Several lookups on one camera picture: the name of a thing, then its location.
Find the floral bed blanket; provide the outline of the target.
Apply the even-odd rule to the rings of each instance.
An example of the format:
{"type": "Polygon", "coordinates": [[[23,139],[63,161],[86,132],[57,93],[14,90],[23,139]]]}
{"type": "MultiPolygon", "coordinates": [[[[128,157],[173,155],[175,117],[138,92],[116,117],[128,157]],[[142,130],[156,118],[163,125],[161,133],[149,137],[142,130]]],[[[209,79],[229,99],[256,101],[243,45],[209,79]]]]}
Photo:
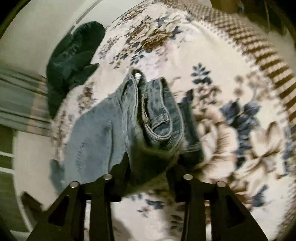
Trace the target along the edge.
{"type": "Polygon", "coordinates": [[[240,18],[193,1],[144,1],[106,29],[92,64],[98,69],[70,90],[52,121],[62,169],[73,129],[121,84],[130,69],[164,77],[177,102],[189,102],[204,159],[202,181],[226,182],[269,240],[295,225],[295,74],[265,35],[240,18]]]}

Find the striped green beige cloth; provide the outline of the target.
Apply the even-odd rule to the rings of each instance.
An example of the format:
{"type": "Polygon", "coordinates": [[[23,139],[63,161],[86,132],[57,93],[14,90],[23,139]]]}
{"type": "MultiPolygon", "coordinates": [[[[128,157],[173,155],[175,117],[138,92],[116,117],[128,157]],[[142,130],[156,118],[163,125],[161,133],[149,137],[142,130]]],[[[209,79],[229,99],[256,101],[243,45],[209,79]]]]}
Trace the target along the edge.
{"type": "Polygon", "coordinates": [[[1,66],[1,125],[50,136],[46,78],[1,66]]]}

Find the blue denim jeans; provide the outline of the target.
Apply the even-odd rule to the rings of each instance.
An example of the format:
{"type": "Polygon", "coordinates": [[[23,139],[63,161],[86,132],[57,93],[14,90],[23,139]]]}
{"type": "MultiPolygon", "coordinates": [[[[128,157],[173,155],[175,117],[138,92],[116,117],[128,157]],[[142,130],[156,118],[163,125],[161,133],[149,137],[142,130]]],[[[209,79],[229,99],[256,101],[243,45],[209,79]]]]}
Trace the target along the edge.
{"type": "Polygon", "coordinates": [[[65,158],[51,162],[61,193],[72,181],[90,183],[126,158],[126,193],[163,189],[175,164],[191,171],[203,160],[189,101],[177,103],[165,78],[147,81],[133,69],[109,97],[76,121],[65,158]]]}

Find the dark green folded cloth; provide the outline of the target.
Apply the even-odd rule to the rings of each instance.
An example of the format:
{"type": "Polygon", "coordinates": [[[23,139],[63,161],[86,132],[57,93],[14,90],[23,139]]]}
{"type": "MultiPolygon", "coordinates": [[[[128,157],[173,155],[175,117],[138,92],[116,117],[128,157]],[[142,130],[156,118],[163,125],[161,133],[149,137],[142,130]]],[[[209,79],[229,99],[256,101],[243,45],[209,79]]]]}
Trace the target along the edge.
{"type": "Polygon", "coordinates": [[[46,68],[51,119],[55,118],[68,92],[83,85],[99,67],[98,64],[91,64],[91,60],[104,36],[103,25],[91,21],[68,33],[55,47],[46,68]]]}

